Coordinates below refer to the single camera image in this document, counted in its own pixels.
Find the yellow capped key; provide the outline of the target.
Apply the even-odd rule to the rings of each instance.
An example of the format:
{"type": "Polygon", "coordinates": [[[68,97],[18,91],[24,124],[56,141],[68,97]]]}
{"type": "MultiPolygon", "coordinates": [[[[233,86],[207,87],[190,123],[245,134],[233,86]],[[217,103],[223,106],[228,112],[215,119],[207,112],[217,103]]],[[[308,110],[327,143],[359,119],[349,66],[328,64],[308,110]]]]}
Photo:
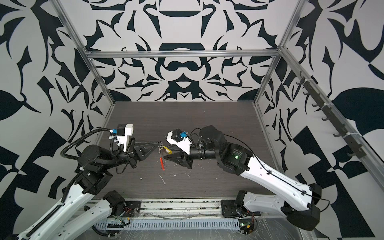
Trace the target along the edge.
{"type": "Polygon", "coordinates": [[[169,148],[167,148],[167,147],[165,147],[165,146],[163,146],[163,150],[164,150],[167,154],[172,154],[172,153],[173,153],[169,148]]]}

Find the red capped key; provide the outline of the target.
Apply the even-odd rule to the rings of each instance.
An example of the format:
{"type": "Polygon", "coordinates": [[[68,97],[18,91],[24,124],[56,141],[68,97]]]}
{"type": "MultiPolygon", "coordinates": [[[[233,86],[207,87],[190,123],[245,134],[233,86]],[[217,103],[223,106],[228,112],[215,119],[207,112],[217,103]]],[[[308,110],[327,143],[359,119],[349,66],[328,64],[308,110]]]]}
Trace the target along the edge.
{"type": "Polygon", "coordinates": [[[160,157],[160,163],[161,163],[161,168],[164,171],[165,170],[165,166],[164,166],[163,157],[160,157]]]}

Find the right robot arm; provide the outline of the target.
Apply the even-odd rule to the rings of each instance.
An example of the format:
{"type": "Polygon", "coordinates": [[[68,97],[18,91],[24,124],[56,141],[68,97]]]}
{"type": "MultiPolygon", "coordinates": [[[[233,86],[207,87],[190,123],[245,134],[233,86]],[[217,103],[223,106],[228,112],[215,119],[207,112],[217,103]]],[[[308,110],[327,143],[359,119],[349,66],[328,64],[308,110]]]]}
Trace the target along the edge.
{"type": "Polygon", "coordinates": [[[195,160],[215,160],[229,174],[253,181],[274,193],[274,196],[239,191],[234,202],[238,215],[254,213],[286,217],[292,225],[312,231],[320,223],[322,188],[317,184],[302,184],[264,163],[245,143],[227,141],[227,135],[214,126],[200,129],[198,140],[180,129],[167,135],[171,153],[165,158],[191,169],[195,160]]]}

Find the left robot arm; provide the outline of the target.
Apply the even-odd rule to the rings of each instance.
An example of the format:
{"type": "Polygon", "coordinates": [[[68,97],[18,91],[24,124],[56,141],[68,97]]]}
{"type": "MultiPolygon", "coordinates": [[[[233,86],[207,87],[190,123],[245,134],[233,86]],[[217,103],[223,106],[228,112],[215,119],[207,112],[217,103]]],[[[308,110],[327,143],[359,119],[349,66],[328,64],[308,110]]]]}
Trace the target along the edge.
{"type": "Polygon", "coordinates": [[[113,157],[110,151],[97,145],[86,147],[78,158],[81,171],[70,181],[64,195],[57,204],[32,226],[9,240],[74,240],[98,222],[113,216],[123,224],[125,199],[117,192],[110,191],[95,205],[76,218],[73,215],[92,200],[110,181],[109,169],[120,165],[137,166],[159,147],[158,142],[136,142],[131,139],[127,149],[113,157]]]}

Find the small green circuit board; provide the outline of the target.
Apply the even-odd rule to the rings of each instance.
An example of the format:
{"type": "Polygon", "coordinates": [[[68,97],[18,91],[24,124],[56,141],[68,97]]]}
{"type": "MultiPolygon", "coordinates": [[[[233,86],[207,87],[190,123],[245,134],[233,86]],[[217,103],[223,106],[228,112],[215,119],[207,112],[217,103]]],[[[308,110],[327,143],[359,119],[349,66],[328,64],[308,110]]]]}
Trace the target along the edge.
{"type": "Polygon", "coordinates": [[[256,230],[258,222],[256,219],[239,220],[240,233],[243,235],[249,235],[256,230]]]}

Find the aluminium front rail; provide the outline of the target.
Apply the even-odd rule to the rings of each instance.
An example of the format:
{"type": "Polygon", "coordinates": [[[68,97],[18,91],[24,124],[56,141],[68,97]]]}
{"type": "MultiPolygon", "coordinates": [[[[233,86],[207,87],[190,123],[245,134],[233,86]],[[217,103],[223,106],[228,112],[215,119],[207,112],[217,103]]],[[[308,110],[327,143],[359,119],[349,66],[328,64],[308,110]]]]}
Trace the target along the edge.
{"type": "Polygon", "coordinates": [[[287,215],[282,212],[282,209],[291,213],[280,197],[252,193],[235,199],[125,199],[125,201],[142,202],[141,213],[133,218],[156,219],[224,218],[221,200],[235,200],[239,207],[250,212],[261,212],[261,216],[286,218],[287,215]]]}

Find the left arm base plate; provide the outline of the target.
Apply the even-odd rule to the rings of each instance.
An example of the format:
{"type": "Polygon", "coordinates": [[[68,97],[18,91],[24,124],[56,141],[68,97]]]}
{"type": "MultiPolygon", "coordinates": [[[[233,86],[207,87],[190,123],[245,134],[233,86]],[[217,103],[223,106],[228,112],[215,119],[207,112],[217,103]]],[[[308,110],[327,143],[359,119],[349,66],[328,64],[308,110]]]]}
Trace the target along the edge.
{"type": "Polygon", "coordinates": [[[118,210],[118,216],[121,218],[137,217],[141,213],[141,201],[125,201],[121,210],[118,210]]]}

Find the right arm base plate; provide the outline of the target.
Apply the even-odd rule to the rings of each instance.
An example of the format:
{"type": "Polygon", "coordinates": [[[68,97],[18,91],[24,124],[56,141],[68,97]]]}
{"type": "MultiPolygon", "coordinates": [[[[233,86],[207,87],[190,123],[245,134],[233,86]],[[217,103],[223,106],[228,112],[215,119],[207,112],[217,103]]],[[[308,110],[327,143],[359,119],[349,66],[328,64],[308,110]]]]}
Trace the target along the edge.
{"type": "Polygon", "coordinates": [[[221,211],[224,218],[259,217],[262,215],[261,212],[250,212],[239,207],[235,200],[221,200],[221,211]]]}

